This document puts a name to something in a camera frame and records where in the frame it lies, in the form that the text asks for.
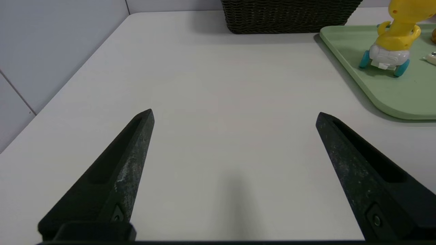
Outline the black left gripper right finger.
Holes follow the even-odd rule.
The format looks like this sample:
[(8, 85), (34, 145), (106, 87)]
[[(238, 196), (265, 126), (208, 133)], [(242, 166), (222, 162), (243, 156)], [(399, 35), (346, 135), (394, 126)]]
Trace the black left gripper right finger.
[(367, 242), (434, 242), (436, 196), (338, 118), (316, 128)]

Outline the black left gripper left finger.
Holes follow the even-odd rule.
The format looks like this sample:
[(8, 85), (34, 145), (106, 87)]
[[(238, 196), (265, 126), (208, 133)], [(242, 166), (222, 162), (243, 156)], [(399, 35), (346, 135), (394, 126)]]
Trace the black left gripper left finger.
[(44, 242), (130, 242), (130, 223), (154, 129), (145, 110), (117, 137), (38, 224)]

